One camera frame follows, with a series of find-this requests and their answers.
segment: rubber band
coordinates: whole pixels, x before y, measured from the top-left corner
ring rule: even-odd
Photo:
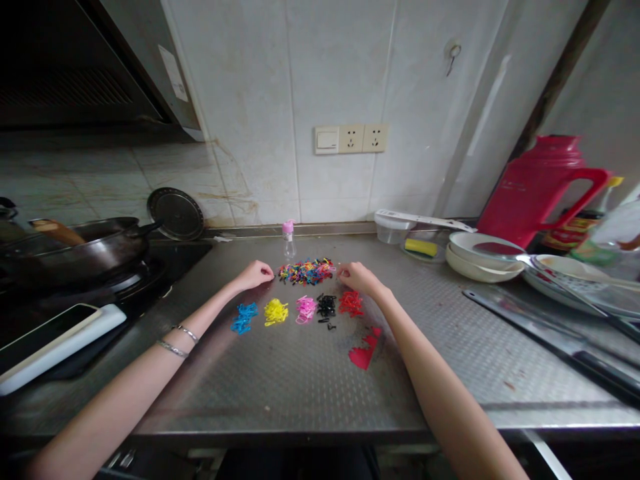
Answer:
[[[238,332],[238,335],[251,330],[251,319],[258,314],[258,307],[255,302],[245,305],[241,303],[238,305],[238,316],[234,318],[234,322],[231,324],[231,330]]]
[[[362,297],[356,291],[346,291],[340,298],[340,313],[348,313],[351,318],[356,315],[364,315],[362,312]]]
[[[314,261],[307,258],[304,262],[283,265],[278,271],[278,276],[284,284],[289,281],[292,285],[298,283],[302,285],[317,285],[327,278],[333,278],[333,272],[335,272],[335,267],[328,258]]]
[[[278,299],[272,299],[265,306],[265,327],[270,327],[274,323],[282,323],[289,316],[288,303],[282,304]]]
[[[313,319],[313,314],[315,313],[315,300],[304,296],[295,302],[296,310],[298,310],[298,318],[296,318],[295,322],[298,325],[304,325],[310,322]]]
[[[323,317],[335,317],[335,299],[334,295],[325,295],[321,293],[318,300],[318,313]]]

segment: red thermos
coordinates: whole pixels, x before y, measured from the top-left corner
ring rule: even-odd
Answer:
[[[477,228],[527,248],[538,230],[561,227],[606,186],[611,172],[585,168],[576,145],[580,137],[538,137],[535,146],[510,162],[485,208]],[[593,182],[591,188],[557,222],[544,220],[578,179]]]

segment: tile backsplash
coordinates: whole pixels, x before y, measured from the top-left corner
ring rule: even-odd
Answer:
[[[207,142],[0,154],[19,218],[148,221],[158,187],[212,227],[432,215],[508,0],[162,3]],[[316,125],[380,121],[384,153],[313,154]]]

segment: range hood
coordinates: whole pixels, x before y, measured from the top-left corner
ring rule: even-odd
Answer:
[[[203,140],[160,0],[3,9],[0,149]]]

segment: red handle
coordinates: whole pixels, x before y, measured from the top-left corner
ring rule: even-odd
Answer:
[[[611,172],[602,169],[577,169],[574,170],[573,174],[569,178],[569,181],[574,181],[578,179],[586,179],[591,180],[593,185],[587,192],[578,200],[573,206],[560,218],[556,223],[552,224],[544,224],[540,225],[540,230],[551,230],[555,228],[560,228],[566,224],[569,220],[574,218],[582,208],[586,204],[588,204],[592,198],[600,191],[602,187],[604,187],[607,182],[609,182],[609,178],[611,178]]]

